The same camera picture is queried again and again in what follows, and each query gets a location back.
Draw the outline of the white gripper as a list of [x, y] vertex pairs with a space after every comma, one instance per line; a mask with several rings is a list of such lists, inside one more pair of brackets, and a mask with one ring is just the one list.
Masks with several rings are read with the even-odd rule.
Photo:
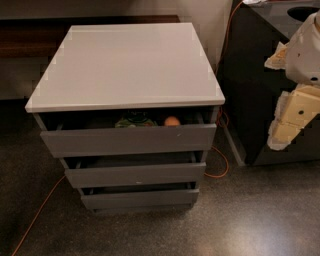
[[[273, 70], [286, 68], [287, 44], [278, 43], [264, 66]], [[268, 130], [267, 145], [275, 151], [284, 150], [305, 127], [320, 114], [320, 87], [298, 84], [291, 92], [283, 91], [278, 98], [274, 120]]]

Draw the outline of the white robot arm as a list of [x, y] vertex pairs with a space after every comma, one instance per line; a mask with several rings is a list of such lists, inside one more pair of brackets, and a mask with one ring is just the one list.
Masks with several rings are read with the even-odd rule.
[[320, 12], [310, 14], [287, 44], [279, 43], [264, 66], [285, 71], [297, 84], [278, 99], [267, 144], [283, 150], [320, 113]]

